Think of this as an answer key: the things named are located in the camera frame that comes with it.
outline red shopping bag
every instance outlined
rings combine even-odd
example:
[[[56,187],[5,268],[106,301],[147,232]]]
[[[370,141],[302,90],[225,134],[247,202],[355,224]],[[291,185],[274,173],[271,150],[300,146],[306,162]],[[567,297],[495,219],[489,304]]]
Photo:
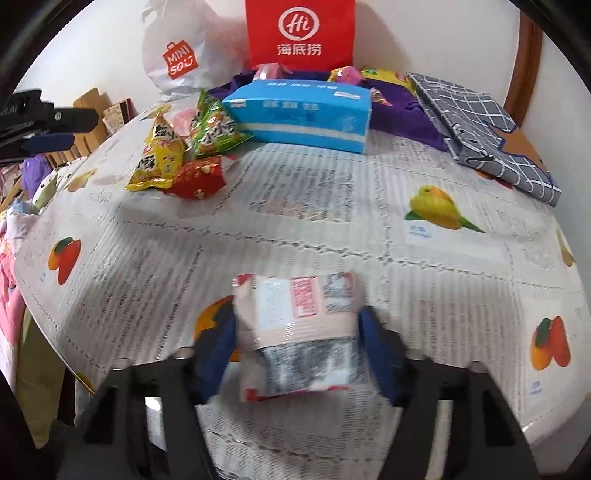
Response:
[[[291,70],[351,65],[355,0],[246,0],[251,66],[281,63]]]

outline tablecloth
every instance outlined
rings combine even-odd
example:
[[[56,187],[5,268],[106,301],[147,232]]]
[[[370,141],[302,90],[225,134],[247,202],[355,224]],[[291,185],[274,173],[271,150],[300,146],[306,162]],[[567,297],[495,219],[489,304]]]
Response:
[[[231,294],[237,274],[353,270],[366,303],[410,348],[451,365],[484,362],[530,442],[582,402],[591,322],[551,207],[448,153],[376,131],[364,155],[247,142],[232,151],[228,185],[203,201],[128,192],[151,128],[143,117],[79,167],[87,182],[56,194],[15,266],[41,331],[92,386],[116,358],[150,362],[190,345],[199,313]],[[80,253],[60,284],[47,263],[63,239],[79,240]],[[545,354],[538,329],[557,317],[569,362],[559,365],[557,353],[535,369]],[[220,394],[197,409],[224,476],[377,477],[400,412],[370,380],[251,405],[238,401],[238,370],[232,364]],[[428,478],[441,474],[449,414],[442,402]]]

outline yellow snack bag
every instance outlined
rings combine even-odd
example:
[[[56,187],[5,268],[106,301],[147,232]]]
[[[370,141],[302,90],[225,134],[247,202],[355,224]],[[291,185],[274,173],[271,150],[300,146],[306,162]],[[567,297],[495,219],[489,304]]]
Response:
[[[406,74],[391,72],[389,70],[381,69],[363,69],[361,75],[367,79],[381,80],[382,82],[393,83],[394,85],[400,85],[406,88],[414,96],[417,96],[417,92],[414,89],[413,83],[408,79]]]
[[[186,144],[158,112],[152,130],[146,138],[142,158],[126,189],[145,190],[150,187],[168,189],[173,184],[176,172],[183,165]]]

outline white shopping bag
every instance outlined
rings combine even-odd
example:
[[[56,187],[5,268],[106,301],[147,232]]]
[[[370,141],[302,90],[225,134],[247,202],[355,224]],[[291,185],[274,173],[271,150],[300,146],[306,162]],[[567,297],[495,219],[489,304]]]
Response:
[[[204,0],[148,0],[142,23],[144,69],[163,101],[223,85],[242,70],[245,31],[230,33]]]

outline cardboard box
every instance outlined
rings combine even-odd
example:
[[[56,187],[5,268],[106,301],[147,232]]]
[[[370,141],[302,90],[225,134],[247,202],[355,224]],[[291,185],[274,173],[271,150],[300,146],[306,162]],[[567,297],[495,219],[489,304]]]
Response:
[[[311,80],[257,80],[223,100],[254,140],[363,153],[369,129],[369,90]]]

